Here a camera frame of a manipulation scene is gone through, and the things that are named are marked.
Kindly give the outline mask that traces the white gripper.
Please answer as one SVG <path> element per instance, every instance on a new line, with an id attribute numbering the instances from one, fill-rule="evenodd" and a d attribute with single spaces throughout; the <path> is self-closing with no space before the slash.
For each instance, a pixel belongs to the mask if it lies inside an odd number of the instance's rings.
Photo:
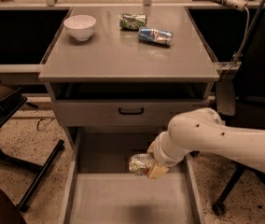
<path id="1" fill-rule="evenodd" d="M 165 166 L 154 165 L 147 174 L 148 179 L 159 179 L 169 171 L 167 167 L 174 167 L 184 159 L 186 150 L 177 145 L 167 132 L 162 132 L 150 144 L 146 153 L 153 153 L 155 161 Z"/>

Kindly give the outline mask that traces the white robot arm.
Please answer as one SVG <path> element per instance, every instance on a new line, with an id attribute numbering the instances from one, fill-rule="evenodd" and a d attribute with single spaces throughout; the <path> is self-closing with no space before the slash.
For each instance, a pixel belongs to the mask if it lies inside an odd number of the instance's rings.
<path id="1" fill-rule="evenodd" d="M 147 177 L 158 179 L 192 151 L 217 154 L 265 173 L 265 130 L 229 127 L 212 108 L 174 116 L 151 143 Z"/>

